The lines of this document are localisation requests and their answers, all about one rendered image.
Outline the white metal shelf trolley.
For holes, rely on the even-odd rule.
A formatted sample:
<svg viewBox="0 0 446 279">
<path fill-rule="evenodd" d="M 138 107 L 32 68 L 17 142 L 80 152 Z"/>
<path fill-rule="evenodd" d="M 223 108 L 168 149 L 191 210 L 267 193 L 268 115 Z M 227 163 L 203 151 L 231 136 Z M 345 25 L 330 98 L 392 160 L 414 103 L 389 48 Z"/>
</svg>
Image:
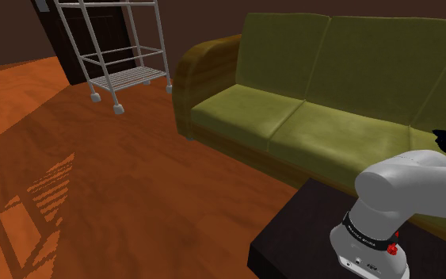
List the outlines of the white metal shelf trolley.
<svg viewBox="0 0 446 279">
<path fill-rule="evenodd" d="M 85 2 L 84 0 L 77 0 L 76 2 L 61 2 L 60 0 L 53 0 L 59 16 L 62 20 L 64 28 L 67 32 L 67 35 L 71 41 L 71 45 L 74 49 L 74 53 L 78 59 L 79 65 L 82 69 L 83 74 L 85 75 L 87 84 L 91 90 L 91 100 L 94 102 L 99 102 L 101 100 L 100 94 L 95 92 L 94 88 L 96 86 L 107 90 L 112 95 L 112 99 L 114 101 L 113 110 L 116 114 L 124 113 L 124 107 L 120 104 L 116 97 L 116 92 L 119 90 L 124 90 L 132 86 L 139 85 L 140 83 L 144 85 L 148 85 L 151 80 L 160 78 L 162 76 L 170 79 L 169 67 L 166 58 L 166 48 L 164 44 L 164 36 L 162 32 L 162 24 L 160 20 L 160 14 L 158 9 L 158 0 L 149 0 L 148 2 L 132 2 L 131 0 L 119 0 L 118 2 L 114 2 L 113 0 L 108 0 L 107 2 Z M 139 44 L 139 39 L 137 36 L 135 21 L 132 15 L 132 7 L 133 6 L 152 6 L 154 8 L 158 36 L 161 47 L 150 48 L 144 47 Z M 90 20 L 90 16 L 88 13 L 89 8 L 98 8 L 98 7 L 125 7 L 128 12 L 128 17 L 131 23 L 133 36 L 135 39 L 135 44 L 129 47 L 125 47 L 124 50 L 136 50 L 136 55 L 125 58 L 125 59 L 117 59 L 111 62 L 105 62 L 104 55 L 109 53 L 118 52 L 118 49 L 112 49 L 108 51 L 102 51 L 100 45 L 97 41 L 96 34 L 93 30 L 92 22 Z M 83 55 L 78 50 L 78 45 L 75 42 L 74 36 L 70 29 L 70 26 L 67 23 L 67 19 L 64 15 L 63 10 L 65 8 L 79 9 L 82 12 L 82 16 L 85 20 L 87 30 L 91 37 L 94 51 Z M 144 65 L 143 59 L 148 56 L 161 54 L 164 63 L 164 69 L 162 71 L 155 70 L 153 68 L 147 67 Z M 107 69 L 108 66 L 112 66 L 118 63 L 124 63 L 128 61 L 138 60 L 140 65 L 138 67 L 133 67 L 131 69 L 118 71 L 116 73 L 110 73 Z"/>
</svg>

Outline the dark robot stand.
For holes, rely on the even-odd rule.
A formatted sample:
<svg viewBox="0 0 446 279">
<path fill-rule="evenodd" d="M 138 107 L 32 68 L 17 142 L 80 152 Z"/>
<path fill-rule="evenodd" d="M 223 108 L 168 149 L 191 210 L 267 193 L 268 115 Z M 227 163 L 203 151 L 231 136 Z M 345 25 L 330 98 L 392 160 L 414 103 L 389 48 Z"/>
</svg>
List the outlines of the dark robot stand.
<svg viewBox="0 0 446 279">
<path fill-rule="evenodd" d="M 356 198 L 310 178 L 250 244 L 247 266 L 260 279 L 362 279 L 330 244 Z M 446 279 L 446 241 L 406 222 L 399 228 L 410 279 Z"/>
</svg>

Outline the green sofa with wooden arms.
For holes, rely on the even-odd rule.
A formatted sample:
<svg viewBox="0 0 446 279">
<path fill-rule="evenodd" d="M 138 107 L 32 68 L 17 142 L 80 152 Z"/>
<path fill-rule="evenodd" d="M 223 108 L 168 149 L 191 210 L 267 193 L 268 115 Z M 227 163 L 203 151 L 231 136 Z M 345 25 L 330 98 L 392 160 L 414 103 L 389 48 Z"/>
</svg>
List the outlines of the green sofa with wooden arms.
<svg viewBox="0 0 446 279">
<path fill-rule="evenodd" d="M 289 185 L 310 178 L 358 199 L 369 166 L 446 155 L 446 20 L 249 13 L 242 33 L 177 65 L 178 132 Z M 409 218 L 446 240 L 446 219 Z"/>
</svg>

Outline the dark wooden door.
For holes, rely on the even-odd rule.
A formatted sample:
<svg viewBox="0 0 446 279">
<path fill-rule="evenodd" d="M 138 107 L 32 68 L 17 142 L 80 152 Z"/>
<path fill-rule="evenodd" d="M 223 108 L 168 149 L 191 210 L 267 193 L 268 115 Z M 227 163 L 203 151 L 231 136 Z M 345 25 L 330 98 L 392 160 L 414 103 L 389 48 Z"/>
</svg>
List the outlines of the dark wooden door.
<svg viewBox="0 0 446 279">
<path fill-rule="evenodd" d="M 71 41 L 63 26 L 54 0 L 29 0 L 58 57 L 59 63 L 71 85 L 86 81 Z M 120 7 L 98 7 L 87 10 L 103 58 L 108 64 L 108 73 L 116 73 L 136 66 L 129 39 L 124 13 Z M 70 31 L 82 55 L 94 55 L 95 48 L 89 30 L 79 8 L 64 8 Z"/>
</svg>

